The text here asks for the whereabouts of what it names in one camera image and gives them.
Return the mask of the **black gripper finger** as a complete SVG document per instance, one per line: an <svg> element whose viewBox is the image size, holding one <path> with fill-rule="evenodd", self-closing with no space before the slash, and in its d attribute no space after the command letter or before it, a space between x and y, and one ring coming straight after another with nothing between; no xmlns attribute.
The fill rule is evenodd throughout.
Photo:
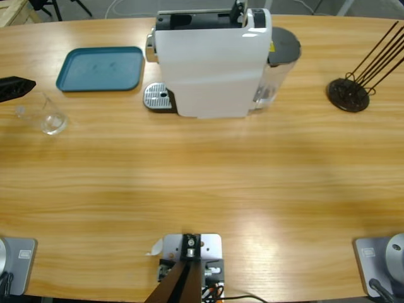
<svg viewBox="0 0 404 303"><path fill-rule="evenodd" d="M33 90L36 82L33 80L10 76L0 79L0 102L23 97Z"/></svg>

